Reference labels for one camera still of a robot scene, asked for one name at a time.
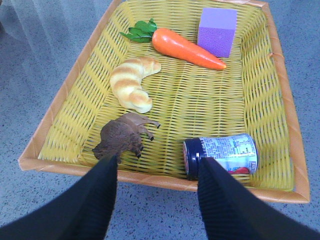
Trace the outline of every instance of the tin can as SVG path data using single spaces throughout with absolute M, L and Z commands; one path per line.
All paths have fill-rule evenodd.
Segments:
M 247 133 L 226 137 L 196 137 L 183 141 L 188 179 L 198 177 L 201 158 L 214 158 L 230 174 L 254 174 L 258 166 L 255 141 Z

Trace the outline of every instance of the yellow wicker basket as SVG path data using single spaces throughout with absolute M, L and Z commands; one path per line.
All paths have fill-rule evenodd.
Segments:
M 237 10 L 237 29 L 227 69 L 215 71 L 134 43 L 126 32 L 136 21 L 154 18 L 159 27 L 197 41 L 203 8 Z M 186 138 L 250 134 L 257 145 L 257 172 L 235 175 L 258 198 L 272 202 L 310 200 L 298 118 L 280 41 L 268 4 L 254 0 L 114 0 L 101 18 L 68 77 L 19 158 L 22 170 L 84 175 L 97 163 L 92 148 L 109 120 L 128 112 L 109 87 L 111 71 L 128 57 L 151 56 L 162 70 L 142 87 L 153 99 L 140 159 L 125 152 L 118 179 L 196 191 L 186 179 L 182 142 Z

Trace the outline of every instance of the bread roll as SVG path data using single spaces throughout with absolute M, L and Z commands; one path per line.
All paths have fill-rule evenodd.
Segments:
M 152 108 L 152 99 L 142 87 L 142 79 L 158 73 L 161 64 L 149 56 L 128 58 L 117 66 L 110 75 L 110 86 L 113 95 L 127 109 L 146 113 Z

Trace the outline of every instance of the terrazzo floor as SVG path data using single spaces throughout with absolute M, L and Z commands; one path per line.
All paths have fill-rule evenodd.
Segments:
M 3 0 L 0 5 L 0 226 L 80 177 L 21 171 L 17 159 L 109 0 Z M 320 231 L 320 4 L 267 0 L 285 56 L 304 142 L 311 201 L 270 203 Z M 197 194 L 120 182 L 108 239 L 207 239 Z

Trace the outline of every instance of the toy carrot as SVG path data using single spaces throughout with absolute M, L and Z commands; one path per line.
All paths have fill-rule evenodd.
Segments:
M 223 70 L 227 67 L 219 58 L 178 33 L 168 28 L 157 28 L 152 18 L 148 23 L 138 21 L 134 27 L 129 28 L 128 34 L 120 33 L 134 42 L 152 42 L 158 52 L 201 67 L 216 70 Z

